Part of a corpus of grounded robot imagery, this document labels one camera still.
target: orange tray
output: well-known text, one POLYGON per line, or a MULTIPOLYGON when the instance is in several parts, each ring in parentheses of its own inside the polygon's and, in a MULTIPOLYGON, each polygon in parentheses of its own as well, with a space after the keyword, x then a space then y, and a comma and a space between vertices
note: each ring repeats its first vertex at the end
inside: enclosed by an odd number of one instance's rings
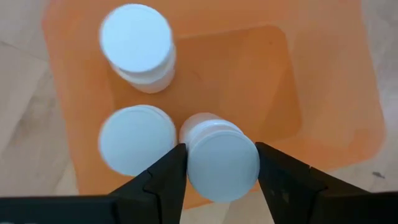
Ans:
MULTIPOLYGON (((140 1, 169 20, 177 46, 175 79, 153 95, 120 79, 98 43, 102 19, 127 2, 56 0, 44 19, 81 194, 131 179, 101 160, 97 138, 113 111, 137 104, 163 109, 177 128, 217 114, 319 169, 379 150, 384 120, 360 1, 140 1)), ((207 202, 187 185, 185 208, 207 202)))

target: white lid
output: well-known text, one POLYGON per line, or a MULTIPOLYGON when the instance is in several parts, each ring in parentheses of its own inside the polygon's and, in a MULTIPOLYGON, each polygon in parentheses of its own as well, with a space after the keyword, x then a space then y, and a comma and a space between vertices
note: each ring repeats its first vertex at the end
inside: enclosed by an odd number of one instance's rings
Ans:
POLYGON ((142 4, 126 4, 109 13, 99 34, 108 60, 128 72, 154 69, 172 49, 172 31, 166 19, 142 4))
POLYGON ((166 113, 149 105, 121 109, 105 121, 99 151, 120 174, 137 176, 176 144, 175 127, 166 113))
POLYGON ((188 176, 196 191, 214 202, 231 202, 248 193, 259 175, 254 143, 237 131, 216 131, 188 151, 188 176))

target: white pill bottle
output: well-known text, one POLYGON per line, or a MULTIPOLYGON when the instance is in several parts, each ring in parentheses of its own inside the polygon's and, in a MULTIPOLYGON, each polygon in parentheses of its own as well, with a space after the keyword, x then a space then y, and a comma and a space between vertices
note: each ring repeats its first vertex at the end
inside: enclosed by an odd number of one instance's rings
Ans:
POLYGON ((114 71, 137 90, 157 93, 170 85, 176 58, 172 30, 155 9, 116 8, 101 25, 99 43, 114 71))
POLYGON ((112 170, 137 176, 172 150, 177 135, 172 119, 151 105, 113 113, 99 133, 99 153, 112 170))
POLYGON ((189 181, 203 197, 232 202, 256 183, 257 148, 235 124, 215 114, 198 113, 184 122, 180 142, 187 145, 189 181))

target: wooden floor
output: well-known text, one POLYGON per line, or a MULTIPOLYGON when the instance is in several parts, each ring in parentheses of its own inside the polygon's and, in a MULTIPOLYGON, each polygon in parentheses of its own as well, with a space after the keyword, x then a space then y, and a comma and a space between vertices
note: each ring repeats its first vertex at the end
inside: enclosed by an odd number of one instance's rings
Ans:
MULTIPOLYGON (((0 195, 73 195, 76 180, 40 20, 49 0, 0 1, 0 195)), ((331 172, 398 190, 398 1, 363 0, 387 137, 370 161, 331 172)), ((181 223, 272 223, 261 193, 183 212, 181 223)))

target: white cylindrical container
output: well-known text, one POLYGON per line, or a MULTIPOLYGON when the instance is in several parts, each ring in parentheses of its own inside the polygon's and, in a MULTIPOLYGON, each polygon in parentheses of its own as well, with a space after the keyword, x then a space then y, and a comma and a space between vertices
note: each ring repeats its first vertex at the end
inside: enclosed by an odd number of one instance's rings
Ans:
POLYGON ((116 73, 138 90, 156 93, 172 81, 172 31, 155 9, 126 4, 113 10, 101 25, 99 42, 116 73))
POLYGON ((118 110, 104 123, 99 151, 123 175, 137 176, 177 144, 175 126, 161 109, 137 105, 118 110))
POLYGON ((235 124, 211 113, 198 113, 184 122, 180 142, 188 149, 188 178, 205 198, 231 202, 256 183, 257 148, 235 124))

